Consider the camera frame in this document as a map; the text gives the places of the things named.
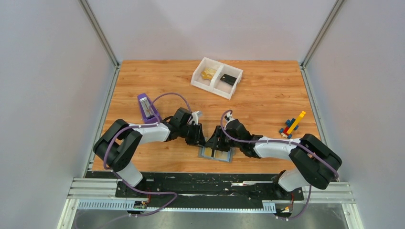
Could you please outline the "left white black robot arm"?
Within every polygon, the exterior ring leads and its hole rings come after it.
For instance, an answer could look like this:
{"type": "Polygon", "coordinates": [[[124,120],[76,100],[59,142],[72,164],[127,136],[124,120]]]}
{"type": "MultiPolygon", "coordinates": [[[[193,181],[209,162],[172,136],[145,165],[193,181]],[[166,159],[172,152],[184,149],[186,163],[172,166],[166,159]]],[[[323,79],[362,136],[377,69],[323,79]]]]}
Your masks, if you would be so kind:
{"type": "Polygon", "coordinates": [[[201,111],[179,108],[173,116],[159,123],[135,125],[118,119],[96,141],[93,152],[128,183],[128,191],[133,196],[141,197],[146,192],[146,184],[131,161],[137,147],[152,142],[169,142],[179,137],[190,146],[202,147],[205,138],[199,123],[201,115],[201,111]]]}

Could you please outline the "grey card holder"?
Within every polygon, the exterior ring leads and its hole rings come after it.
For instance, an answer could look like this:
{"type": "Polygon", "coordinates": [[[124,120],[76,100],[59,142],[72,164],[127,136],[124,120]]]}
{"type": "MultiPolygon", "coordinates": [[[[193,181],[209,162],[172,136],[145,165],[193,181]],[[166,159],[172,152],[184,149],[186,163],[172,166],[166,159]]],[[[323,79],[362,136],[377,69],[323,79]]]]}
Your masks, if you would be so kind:
{"type": "Polygon", "coordinates": [[[231,163],[234,155],[234,150],[231,148],[229,151],[219,151],[215,150],[212,153],[212,149],[207,147],[202,147],[199,149],[198,157],[205,158],[209,160],[231,163]]]}

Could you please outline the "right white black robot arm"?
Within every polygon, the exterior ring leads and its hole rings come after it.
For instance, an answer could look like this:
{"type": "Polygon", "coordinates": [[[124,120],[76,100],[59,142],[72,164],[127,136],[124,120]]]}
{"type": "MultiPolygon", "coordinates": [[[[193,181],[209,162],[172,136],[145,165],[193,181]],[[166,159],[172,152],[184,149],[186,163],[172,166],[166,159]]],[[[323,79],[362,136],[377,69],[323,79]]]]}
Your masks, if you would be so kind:
{"type": "Polygon", "coordinates": [[[281,171],[274,180],[273,194],[285,199],[297,188],[313,186],[325,190],[337,179],[341,158],[312,134],[295,139],[274,139],[251,134],[237,119],[218,125],[205,143],[206,148],[229,151],[238,148],[247,157],[278,158],[291,161],[295,168],[281,171]]]}

